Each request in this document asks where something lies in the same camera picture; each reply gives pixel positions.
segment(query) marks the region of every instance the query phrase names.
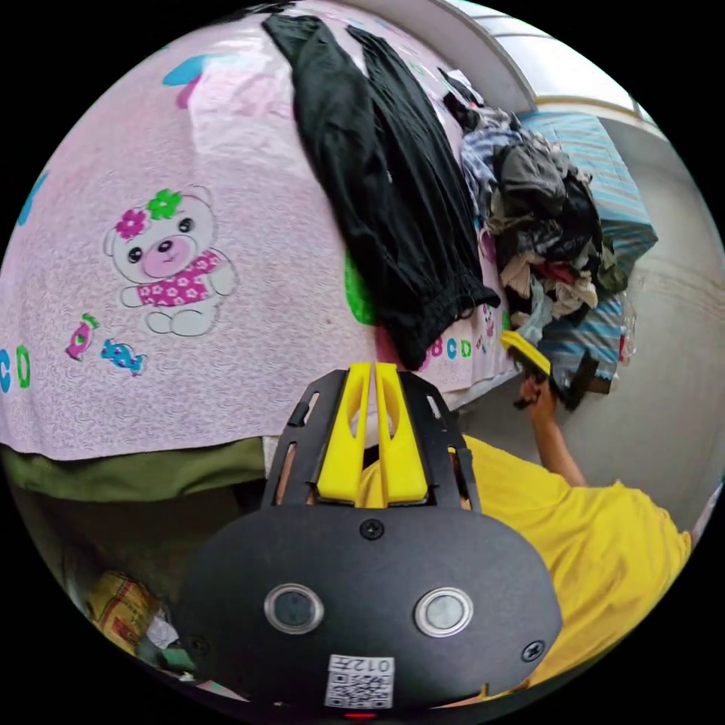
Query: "plastic bag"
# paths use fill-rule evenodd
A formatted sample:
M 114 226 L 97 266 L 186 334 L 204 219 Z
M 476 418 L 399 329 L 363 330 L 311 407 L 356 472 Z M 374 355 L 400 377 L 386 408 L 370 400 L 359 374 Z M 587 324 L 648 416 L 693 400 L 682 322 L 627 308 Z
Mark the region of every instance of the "plastic bag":
M 634 344 L 634 328 L 637 324 L 637 311 L 634 309 L 629 296 L 622 292 L 622 336 L 619 339 L 619 362 L 627 365 L 637 352 Z

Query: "black pants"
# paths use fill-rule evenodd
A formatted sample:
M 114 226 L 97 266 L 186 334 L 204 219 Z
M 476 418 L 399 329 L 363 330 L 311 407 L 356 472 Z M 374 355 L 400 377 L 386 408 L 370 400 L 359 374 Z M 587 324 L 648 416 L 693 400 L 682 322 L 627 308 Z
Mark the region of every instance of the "black pants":
M 302 144 L 378 321 L 417 370 L 456 319 L 500 301 L 482 281 L 474 212 L 446 133 L 384 39 L 347 28 L 366 78 L 317 17 L 275 15 L 263 27 L 292 66 Z

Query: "teddy bear print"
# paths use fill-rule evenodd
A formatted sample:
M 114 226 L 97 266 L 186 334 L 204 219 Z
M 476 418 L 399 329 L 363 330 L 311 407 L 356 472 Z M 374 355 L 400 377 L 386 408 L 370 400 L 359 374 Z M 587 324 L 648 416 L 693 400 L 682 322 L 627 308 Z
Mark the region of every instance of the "teddy bear print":
M 151 332 L 193 338 L 214 325 L 238 278 L 214 248 L 216 223 L 208 191 L 160 191 L 126 211 L 106 235 L 103 250 L 130 285 L 121 302 L 143 308 Z

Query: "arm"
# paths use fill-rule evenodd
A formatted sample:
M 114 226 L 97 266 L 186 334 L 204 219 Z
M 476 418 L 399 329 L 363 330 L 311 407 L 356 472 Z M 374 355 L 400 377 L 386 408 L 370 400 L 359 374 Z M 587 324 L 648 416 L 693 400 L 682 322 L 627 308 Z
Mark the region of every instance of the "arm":
M 537 385 L 533 380 L 527 379 L 521 386 L 521 397 L 529 403 L 541 465 L 550 473 L 559 474 L 570 486 L 586 486 L 587 480 L 569 453 L 557 424 L 557 401 L 549 384 Z
M 564 436 L 556 421 L 535 422 L 534 437 L 541 458 L 541 465 L 552 474 L 559 474 L 570 486 L 586 486 L 579 466 L 564 442 Z

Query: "pile of clothes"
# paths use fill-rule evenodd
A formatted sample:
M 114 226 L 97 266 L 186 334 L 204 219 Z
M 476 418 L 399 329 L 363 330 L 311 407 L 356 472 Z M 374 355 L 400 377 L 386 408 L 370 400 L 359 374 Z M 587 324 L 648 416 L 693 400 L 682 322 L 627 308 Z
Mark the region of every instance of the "pile of clothes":
M 589 183 L 558 144 L 457 88 L 443 102 L 464 132 L 461 163 L 474 210 L 495 243 L 511 326 L 538 344 L 546 325 L 578 325 L 625 289 Z

